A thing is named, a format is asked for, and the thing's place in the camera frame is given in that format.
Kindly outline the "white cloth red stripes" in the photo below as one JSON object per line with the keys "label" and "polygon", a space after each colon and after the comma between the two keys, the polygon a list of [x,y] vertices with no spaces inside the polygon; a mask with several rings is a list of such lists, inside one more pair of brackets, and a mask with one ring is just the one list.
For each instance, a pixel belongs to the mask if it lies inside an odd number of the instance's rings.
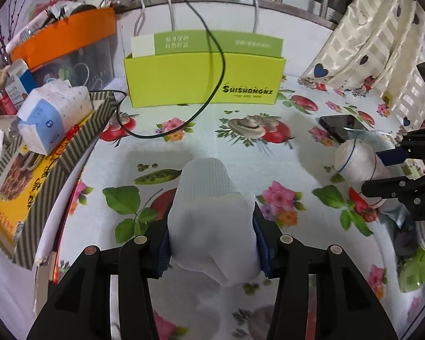
{"label": "white cloth red stripes", "polygon": [[335,152],[334,168],[371,208],[376,209],[384,204],[385,199],[365,197],[361,191],[366,181],[391,177],[390,171],[368,144],[356,139],[341,144]]}

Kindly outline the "white sock bundle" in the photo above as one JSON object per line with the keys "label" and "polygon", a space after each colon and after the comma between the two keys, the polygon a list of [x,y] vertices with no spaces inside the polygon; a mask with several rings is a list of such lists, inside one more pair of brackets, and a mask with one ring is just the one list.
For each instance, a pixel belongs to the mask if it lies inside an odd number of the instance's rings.
{"label": "white sock bundle", "polygon": [[191,160],[168,213],[173,259],[222,286],[254,279],[261,272],[254,210],[255,197],[236,189],[222,161]]}

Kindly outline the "wet wipes pack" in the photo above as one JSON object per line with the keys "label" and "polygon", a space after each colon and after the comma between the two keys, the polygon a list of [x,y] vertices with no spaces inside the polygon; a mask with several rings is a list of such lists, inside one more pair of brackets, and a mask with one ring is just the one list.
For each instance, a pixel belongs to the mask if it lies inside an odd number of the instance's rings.
{"label": "wet wipes pack", "polygon": [[358,193],[372,209],[392,220],[401,227],[410,213],[398,200],[398,181],[405,181],[406,175],[400,166],[386,165],[395,158],[395,140],[381,131],[347,129],[348,140],[342,144],[341,167],[348,185]]}

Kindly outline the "green tray box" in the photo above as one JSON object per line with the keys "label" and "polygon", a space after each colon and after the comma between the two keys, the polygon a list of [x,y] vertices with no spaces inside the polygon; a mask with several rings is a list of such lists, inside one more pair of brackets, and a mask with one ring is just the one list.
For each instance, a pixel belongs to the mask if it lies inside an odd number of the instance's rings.
{"label": "green tray box", "polygon": [[414,292],[425,285],[425,221],[414,221],[408,210],[395,231],[399,288]]}

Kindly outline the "black smartphone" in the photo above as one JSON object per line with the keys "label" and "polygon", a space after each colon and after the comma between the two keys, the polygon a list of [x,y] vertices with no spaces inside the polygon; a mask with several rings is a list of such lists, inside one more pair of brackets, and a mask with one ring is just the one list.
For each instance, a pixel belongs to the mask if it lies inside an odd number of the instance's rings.
{"label": "black smartphone", "polygon": [[367,131],[367,128],[353,115],[330,115],[321,116],[318,123],[339,144],[349,140],[351,131]]}

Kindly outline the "cream heart pattern curtain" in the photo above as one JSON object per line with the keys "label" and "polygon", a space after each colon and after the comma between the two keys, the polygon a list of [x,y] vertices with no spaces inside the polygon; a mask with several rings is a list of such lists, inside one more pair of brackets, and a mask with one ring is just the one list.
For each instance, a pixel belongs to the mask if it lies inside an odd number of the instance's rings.
{"label": "cream heart pattern curtain", "polygon": [[425,126],[425,10],[417,0],[354,0],[302,74],[312,88],[372,94],[405,128]]}

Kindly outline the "floral tablecloth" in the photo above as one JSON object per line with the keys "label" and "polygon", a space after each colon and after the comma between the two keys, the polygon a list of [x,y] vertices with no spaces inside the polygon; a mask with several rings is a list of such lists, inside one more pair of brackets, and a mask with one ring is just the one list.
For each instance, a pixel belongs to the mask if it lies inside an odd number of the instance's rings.
{"label": "floral tablecloth", "polygon": [[133,110],[82,171],[30,339],[425,339],[422,125],[286,78],[272,105]]}

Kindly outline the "striped cardboard box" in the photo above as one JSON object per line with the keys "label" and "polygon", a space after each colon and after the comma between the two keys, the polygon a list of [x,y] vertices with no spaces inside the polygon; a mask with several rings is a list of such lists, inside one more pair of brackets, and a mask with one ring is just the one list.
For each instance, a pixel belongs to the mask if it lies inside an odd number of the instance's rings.
{"label": "striped cardboard box", "polygon": [[20,136],[3,150],[0,248],[25,269],[35,262],[46,221],[67,179],[117,107],[112,91],[93,91],[90,98],[92,113],[75,125],[51,154],[32,153]]}

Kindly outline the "tissue pack blue white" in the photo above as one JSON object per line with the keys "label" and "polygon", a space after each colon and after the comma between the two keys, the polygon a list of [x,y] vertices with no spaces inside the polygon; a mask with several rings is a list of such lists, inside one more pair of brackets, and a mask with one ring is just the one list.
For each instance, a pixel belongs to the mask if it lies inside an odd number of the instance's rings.
{"label": "tissue pack blue white", "polygon": [[24,144],[48,155],[93,110],[88,88],[56,79],[33,89],[17,112]]}

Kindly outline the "lime green cardboard box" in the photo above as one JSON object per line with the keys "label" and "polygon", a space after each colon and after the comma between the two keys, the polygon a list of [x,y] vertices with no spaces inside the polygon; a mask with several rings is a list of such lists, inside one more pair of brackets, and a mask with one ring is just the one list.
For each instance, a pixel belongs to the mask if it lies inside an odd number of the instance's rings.
{"label": "lime green cardboard box", "polygon": [[240,31],[165,31],[131,39],[124,60],[134,108],[275,103],[283,40]]}

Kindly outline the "orange lidded container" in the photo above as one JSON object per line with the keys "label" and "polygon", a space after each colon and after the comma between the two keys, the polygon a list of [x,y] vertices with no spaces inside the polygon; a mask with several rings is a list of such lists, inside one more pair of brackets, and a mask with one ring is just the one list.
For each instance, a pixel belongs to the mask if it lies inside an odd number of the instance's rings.
{"label": "orange lidded container", "polygon": [[60,79],[100,90],[113,78],[111,41],[115,33],[112,8],[82,5],[69,17],[31,33],[10,57],[23,60],[39,86]]}

